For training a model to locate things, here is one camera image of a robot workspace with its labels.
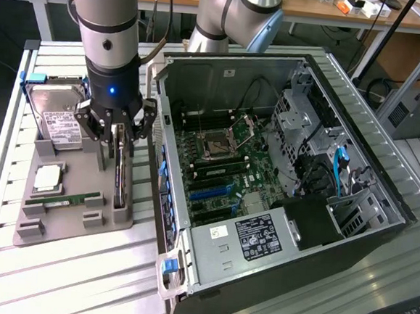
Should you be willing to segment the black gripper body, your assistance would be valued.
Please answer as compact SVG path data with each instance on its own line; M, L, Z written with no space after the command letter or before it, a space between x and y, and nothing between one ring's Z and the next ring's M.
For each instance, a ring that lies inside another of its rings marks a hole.
M90 107L101 119L126 123L142 108L139 64L129 62L116 69L103 68L86 58Z

